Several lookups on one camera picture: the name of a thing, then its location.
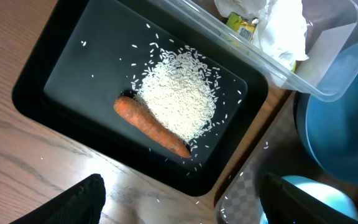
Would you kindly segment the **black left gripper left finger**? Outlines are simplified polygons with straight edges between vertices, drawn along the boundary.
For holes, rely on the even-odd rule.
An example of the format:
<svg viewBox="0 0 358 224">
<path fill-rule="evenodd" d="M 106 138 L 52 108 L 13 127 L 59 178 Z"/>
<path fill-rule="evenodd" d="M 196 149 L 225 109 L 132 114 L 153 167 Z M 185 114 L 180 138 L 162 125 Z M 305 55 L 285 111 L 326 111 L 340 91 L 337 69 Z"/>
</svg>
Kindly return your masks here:
<svg viewBox="0 0 358 224">
<path fill-rule="evenodd" d="M 104 180 L 92 174 L 11 224 L 98 224 L 105 201 Z"/>
</svg>

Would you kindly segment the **dark blue bowl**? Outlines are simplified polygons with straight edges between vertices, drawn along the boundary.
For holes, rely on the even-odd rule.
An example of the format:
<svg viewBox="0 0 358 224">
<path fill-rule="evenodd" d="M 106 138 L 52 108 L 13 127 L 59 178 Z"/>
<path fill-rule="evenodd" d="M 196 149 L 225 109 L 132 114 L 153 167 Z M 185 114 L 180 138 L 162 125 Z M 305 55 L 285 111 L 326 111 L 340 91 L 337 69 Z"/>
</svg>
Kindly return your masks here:
<svg viewBox="0 0 358 224">
<path fill-rule="evenodd" d="M 294 120 L 308 155 L 327 173 L 358 184 L 358 75 L 336 101 L 296 96 Z"/>
</svg>

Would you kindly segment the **orange carrot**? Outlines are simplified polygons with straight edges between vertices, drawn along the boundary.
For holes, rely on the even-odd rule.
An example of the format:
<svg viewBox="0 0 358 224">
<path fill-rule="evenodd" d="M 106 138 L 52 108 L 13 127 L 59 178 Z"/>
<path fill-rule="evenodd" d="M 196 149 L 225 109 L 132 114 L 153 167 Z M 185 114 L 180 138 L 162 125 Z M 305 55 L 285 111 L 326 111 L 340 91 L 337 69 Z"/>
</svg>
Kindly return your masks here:
<svg viewBox="0 0 358 224">
<path fill-rule="evenodd" d="M 114 102 L 115 112 L 159 145 L 178 156 L 189 158 L 191 154 L 184 143 L 163 127 L 144 107 L 128 96 L 120 96 Z"/>
</svg>

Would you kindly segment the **pile of white rice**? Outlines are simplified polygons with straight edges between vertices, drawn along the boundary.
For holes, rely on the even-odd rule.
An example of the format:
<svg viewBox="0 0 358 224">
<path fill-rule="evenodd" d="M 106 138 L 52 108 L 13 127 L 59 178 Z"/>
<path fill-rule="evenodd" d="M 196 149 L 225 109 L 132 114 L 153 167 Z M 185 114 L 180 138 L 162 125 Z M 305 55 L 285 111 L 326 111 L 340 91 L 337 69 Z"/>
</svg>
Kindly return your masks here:
<svg viewBox="0 0 358 224">
<path fill-rule="evenodd" d="M 131 83 L 134 99 L 164 128 L 190 144 L 215 125 L 219 72 L 189 45 L 176 51 L 161 48 L 159 61 L 150 60 L 143 79 Z"/>
</svg>

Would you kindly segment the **white napkin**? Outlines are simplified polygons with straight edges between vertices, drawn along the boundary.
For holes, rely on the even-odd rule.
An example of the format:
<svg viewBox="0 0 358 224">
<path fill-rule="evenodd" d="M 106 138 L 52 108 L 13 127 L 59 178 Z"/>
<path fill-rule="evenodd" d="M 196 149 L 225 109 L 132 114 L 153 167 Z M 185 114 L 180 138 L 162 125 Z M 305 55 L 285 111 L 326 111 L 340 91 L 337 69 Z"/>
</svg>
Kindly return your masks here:
<svg viewBox="0 0 358 224">
<path fill-rule="evenodd" d="M 247 19 L 259 19 L 251 41 L 233 30 L 221 35 L 238 57 L 262 72 L 273 86 L 303 89 L 305 82 L 295 75 L 296 63 L 308 59 L 301 0 L 215 0 L 214 3 L 222 17 L 228 18 L 235 12 Z"/>
</svg>

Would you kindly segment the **green snack wrapper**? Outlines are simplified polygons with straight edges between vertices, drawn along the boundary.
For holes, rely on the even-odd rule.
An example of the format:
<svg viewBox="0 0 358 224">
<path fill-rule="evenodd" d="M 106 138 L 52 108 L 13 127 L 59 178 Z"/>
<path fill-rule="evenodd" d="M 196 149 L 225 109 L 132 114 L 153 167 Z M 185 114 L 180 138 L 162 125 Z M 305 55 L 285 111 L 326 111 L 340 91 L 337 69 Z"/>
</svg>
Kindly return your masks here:
<svg viewBox="0 0 358 224">
<path fill-rule="evenodd" d="M 227 19 L 226 25 L 241 37 L 251 41 L 258 23 L 259 19 L 257 17 L 247 19 L 236 14 L 235 12 L 231 12 Z"/>
</svg>

